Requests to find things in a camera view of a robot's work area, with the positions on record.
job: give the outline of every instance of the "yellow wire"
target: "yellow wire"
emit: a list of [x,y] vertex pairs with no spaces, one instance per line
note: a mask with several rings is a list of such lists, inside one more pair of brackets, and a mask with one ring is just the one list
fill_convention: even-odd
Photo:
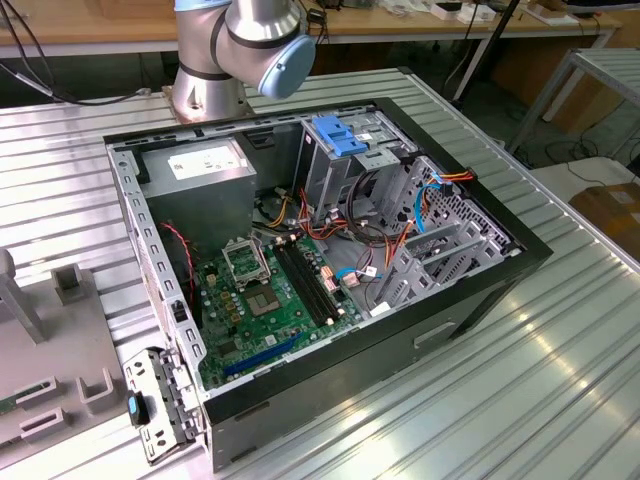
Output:
[[285,214],[287,212],[287,203],[288,203],[288,199],[285,198],[282,201],[282,208],[280,209],[280,215],[278,215],[278,218],[276,218],[273,222],[267,224],[267,227],[269,228],[273,228],[273,227],[277,227],[278,225],[280,225],[283,221],[284,221],[284,217]]

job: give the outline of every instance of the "red wire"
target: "red wire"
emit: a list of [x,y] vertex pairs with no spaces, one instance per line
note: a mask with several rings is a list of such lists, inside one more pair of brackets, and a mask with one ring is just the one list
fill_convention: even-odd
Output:
[[193,296],[196,289],[196,286],[193,280],[195,270],[193,269],[193,261],[191,260],[191,253],[189,252],[189,247],[187,246],[188,241],[185,240],[185,238],[180,234],[178,230],[176,230],[174,227],[172,227],[168,223],[161,223],[160,226],[170,230],[171,233],[173,233],[176,237],[178,237],[178,239],[182,243],[182,246],[184,247],[184,252],[187,254],[187,263],[189,264],[189,286],[191,287],[191,308],[193,308],[193,301],[194,301]]

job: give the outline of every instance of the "blue plastic tab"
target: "blue plastic tab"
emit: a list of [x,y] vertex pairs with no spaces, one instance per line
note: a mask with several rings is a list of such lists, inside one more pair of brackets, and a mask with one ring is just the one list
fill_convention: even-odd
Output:
[[365,143],[359,142],[351,133],[351,129],[335,115],[316,117],[313,119],[313,125],[324,141],[333,147],[338,157],[366,152],[369,149]]
[[131,415],[135,414],[138,411],[138,404],[136,403],[135,397],[129,398],[129,413]]

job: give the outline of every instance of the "motherboard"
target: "motherboard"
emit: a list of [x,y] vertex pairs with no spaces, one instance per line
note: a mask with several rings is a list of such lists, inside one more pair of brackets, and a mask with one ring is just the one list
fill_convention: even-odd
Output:
[[[253,242],[260,256],[249,246]],[[245,241],[196,267],[202,302],[200,335],[207,356],[200,374],[207,389],[265,362],[305,348],[362,320],[331,280],[313,240]],[[264,261],[269,280],[244,283]]]

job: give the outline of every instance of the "blue cap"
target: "blue cap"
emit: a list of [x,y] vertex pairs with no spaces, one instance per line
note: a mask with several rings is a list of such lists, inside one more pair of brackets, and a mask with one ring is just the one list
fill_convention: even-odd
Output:
[[271,98],[286,98],[295,92],[311,71],[316,45],[300,35],[282,49],[260,80],[258,91]]
[[138,411],[138,404],[136,403],[136,397],[129,397],[129,413],[131,415]]
[[174,11],[188,12],[189,10],[199,10],[201,8],[215,8],[229,5],[231,0],[176,0]]

